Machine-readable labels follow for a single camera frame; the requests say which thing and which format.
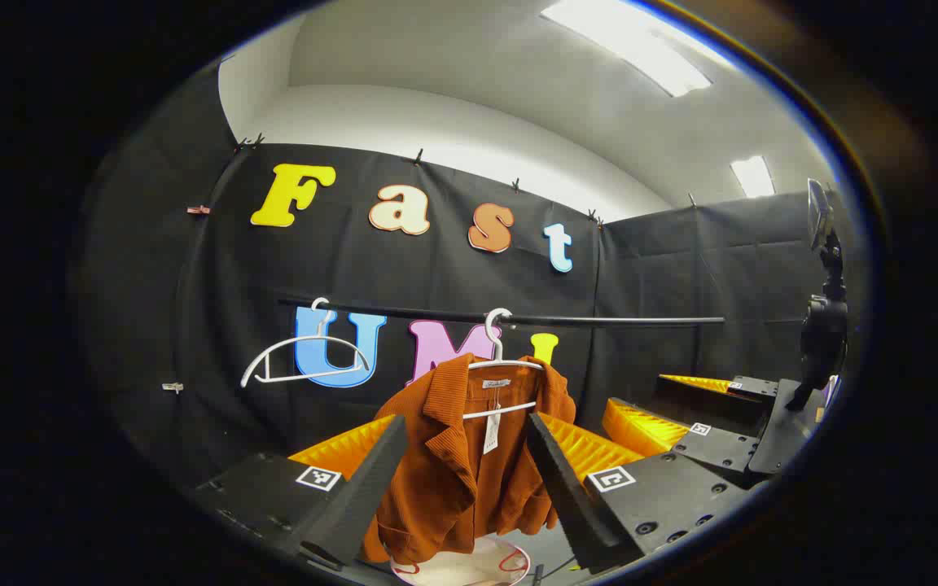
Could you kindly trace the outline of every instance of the hanger hook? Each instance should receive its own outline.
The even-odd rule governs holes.
[[[318,297],[318,298],[316,298],[315,300],[313,300],[313,303],[312,303],[312,304],[309,304],[309,310],[316,312],[316,311],[317,311],[317,305],[318,305],[318,304],[330,304],[330,303],[331,303],[331,301],[328,301],[327,298]],[[324,312],[324,318],[321,320],[320,323],[317,324],[317,335],[318,335],[318,336],[323,336],[323,335],[324,335],[324,334],[323,334],[323,331],[324,331],[324,324],[325,324],[325,323],[328,323],[328,318],[329,318],[329,317],[331,317],[331,310],[327,310],[326,312]]]
[[[494,344],[494,360],[502,359],[502,341],[496,338],[491,331],[491,327],[494,326],[494,318],[498,316],[511,317],[511,315],[513,315],[513,313],[506,310],[506,308],[493,308],[493,310],[487,314],[487,319],[484,319],[484,336],[487,336],[487,339]]]

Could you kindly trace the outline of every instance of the blue letter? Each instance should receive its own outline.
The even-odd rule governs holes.
[[[295,335],[316,336],[317,326],[324,319],[327,310],[313,311],[310,308],[298,308],[295,312]],[[338,314],[331,312],[328,320],[321,330],[325,336],[328,334],[328,324],[335,321]],[[364,352],[368,364],[361,370],[346,372],[346,374],[333,374],[310,378],[310,381],[324,387],[355,387],[362,385],[375,374],[375,357],[379,355],[379,329],[386,323],[386,317],[369,314],[349,314],[349,321],[357,327],[357,348]],[[327,340],[303,340],[295,343],[295,366],[302,374],[316,374],[329,370],[341,370],[331,366],[327,357]],[[353,364],[360,363],[360,357],[353,357]]]
[[[548,238],[548,260],[552,267],[559,272],[570,272],[573,260],[563,254],[563,246],[570,246],[570,234],[563,232],[563,224],[552,224],[541,231]]]

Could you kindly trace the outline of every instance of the white wall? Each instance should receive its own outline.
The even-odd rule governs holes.
[[[219,98],[234,136],[254,140],[252,122],[287,88],[291,48],[305,15],[265,31],[219,66]]]
[[[614,164],[558,134],[438,94],[379,85],[298,85],[278,93],[253,122],[235,125],[231,119],[231,127],[239,137],[263,133],[268,143],[409,157],[424,148],[425,162],[505,183],[518,177],[522,189],[580,212],[596,210],[604,222],[669,208]]]

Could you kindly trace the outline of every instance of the orange corduroy jacket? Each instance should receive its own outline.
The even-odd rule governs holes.
[[[455,357],[439,364],[390,398],[375,415],[405,416],[407,450],[390,489],[372,517],[362,546],[371,562],[424,562],[444,552],[472,553],[477,537],[521,530],[533,535],[555,527],[555,509],[524,442],[531,412],[573,422],[576,407],[567,379],[550,365],[521,357],[544,370],[491,366],[469,370],[484,359]],[[509,381],[483,388],[484,381]],[[536,401],[529,409],[502,413],[498,446],[484,455],[487,417],[467,413]]]

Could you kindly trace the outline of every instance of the pink letter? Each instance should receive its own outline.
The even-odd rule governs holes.
[[[502,329],[498,326],[493,327],[495,338],[502,337]],[[407,330],[414,334],[414,376],[407,385],[410,385],[419,376],[433,370],[436,365],[447,362],[454,357],[465,355],[472,352],[473,355],[491,359],[494,357],[494,344],[487,339],[483,326],[473,326],[469,330],[469,335],[462,342],[462,347],[457,352],[454,351],[454,345],[451,345],[451,338],[447,337],[447,330],[444,330],[444,324],[432,320],[418,320],[410,323]]]

